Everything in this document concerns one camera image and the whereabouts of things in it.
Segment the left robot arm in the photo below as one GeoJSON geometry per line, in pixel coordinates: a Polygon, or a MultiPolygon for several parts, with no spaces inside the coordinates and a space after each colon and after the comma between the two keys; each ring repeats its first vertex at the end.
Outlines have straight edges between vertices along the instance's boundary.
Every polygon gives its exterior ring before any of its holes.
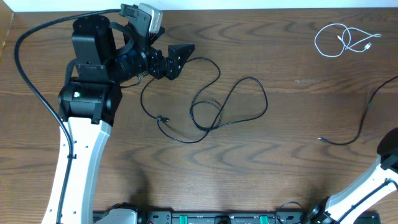
{"type": "Polygon", "coordinates": [[[101,156],[123,97],[122,83],[142,73],[173,80],[193,44],[170,45],[168,56],[153,48],[164,33],[163,13],[148,4],[127,5],[124,26],[98,13],[73,23],[75,59],[58,96],[60,151],[44,223],[92,223],[101,156]]]}

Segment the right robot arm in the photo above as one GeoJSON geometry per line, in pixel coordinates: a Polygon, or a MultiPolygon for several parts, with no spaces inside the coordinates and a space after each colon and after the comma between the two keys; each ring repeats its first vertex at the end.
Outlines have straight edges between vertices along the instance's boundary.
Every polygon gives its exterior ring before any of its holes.
{"type": "Polygon", "coordinates": [[[354,223],[368,208],[397,190],[397,129],[389,131],[377,147],[370,168],[341,192],[332,195],[325,211],[337,223],[354,223]]]}

